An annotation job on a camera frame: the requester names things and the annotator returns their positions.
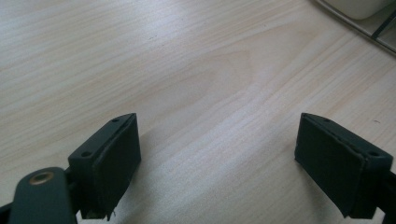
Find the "light wood surface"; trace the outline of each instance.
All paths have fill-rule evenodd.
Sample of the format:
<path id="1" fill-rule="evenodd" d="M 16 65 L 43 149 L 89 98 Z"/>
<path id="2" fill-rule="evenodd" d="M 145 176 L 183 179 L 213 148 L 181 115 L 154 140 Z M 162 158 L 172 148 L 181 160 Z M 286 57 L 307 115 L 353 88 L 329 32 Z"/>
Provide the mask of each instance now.
<path id="1" fill-rule="evenodd" d="M 381 223 L 343 219 L 293 153 L 309 112 L 396 156 L 396 57 L 309 0 L 9 0 L 0 39 L 0 204 L 135 112 L 109 223 Z"/>

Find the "wood grain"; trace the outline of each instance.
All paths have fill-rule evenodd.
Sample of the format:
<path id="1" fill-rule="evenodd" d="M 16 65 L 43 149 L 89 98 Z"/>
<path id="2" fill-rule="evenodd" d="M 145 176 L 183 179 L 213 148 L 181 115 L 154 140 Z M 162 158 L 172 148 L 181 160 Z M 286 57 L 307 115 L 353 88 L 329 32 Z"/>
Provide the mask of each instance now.
<path id="1" fill-rule="evenodd" d="M 315 3 L 1 5 L 0 204 L 135 112 L 143 161 L 110 223 L 381 223 L 343 219 L 293 159 L 302 112 L 396 156 L 395 56 Z"/>

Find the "wooden table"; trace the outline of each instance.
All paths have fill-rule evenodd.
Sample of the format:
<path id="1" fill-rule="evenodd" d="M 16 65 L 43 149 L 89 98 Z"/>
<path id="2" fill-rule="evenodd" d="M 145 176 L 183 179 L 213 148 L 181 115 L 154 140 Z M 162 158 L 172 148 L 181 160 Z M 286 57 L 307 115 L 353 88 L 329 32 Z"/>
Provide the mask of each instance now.
<path id="1" fill-rule="evenodd" d="M 294 160 L 302 112 L 396 156 L 395 56 L 314 2 L 0 5 L 0 204 L 135 112 L 143 160 L 110 223 L 381 222 L 343 219 Z"/>

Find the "white object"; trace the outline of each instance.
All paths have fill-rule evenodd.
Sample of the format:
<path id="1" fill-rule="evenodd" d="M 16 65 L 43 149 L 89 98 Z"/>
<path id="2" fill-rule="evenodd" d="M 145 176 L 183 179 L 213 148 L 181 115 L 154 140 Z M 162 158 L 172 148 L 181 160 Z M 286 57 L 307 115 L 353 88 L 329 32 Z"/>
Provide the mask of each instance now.
<path id="1" fill-rule="evenodd" d="M 366 19 L 394 0 L 325 0 L 346 16 L 355 20 Z"/>

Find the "screw hole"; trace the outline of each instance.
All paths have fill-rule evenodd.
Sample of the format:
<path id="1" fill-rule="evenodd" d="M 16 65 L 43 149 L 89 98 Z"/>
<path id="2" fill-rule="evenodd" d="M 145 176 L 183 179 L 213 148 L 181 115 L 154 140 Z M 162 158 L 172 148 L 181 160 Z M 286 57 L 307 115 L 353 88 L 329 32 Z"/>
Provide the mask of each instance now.
<path id="1" fill-rule="evenodd" d="M 82 157 L 89 157 L 89 156 L 91 156 L 91 152 L 83 152 L 82 154 L 81 154 L 81 156 Z"/>
<path id="2" fill-rule="evenodd" d="M 369 152 L 369 155 L 370 155 L 370 156 L 374 156 L 374 157 L 378 157 L 378 156 L 379 156 L 378 153 L 373 152 L 373 151 L 370 151 L 370 152 Z"/>
<path id="3" fill-rule="evenodd" d="M 34 175 L 32 178 L 30 178 L 29 183 L 31 185 L 40 185 L 46 183 L 52 178 L 53 178 L 53 172 L 43 172 L 38 175 Z"/>

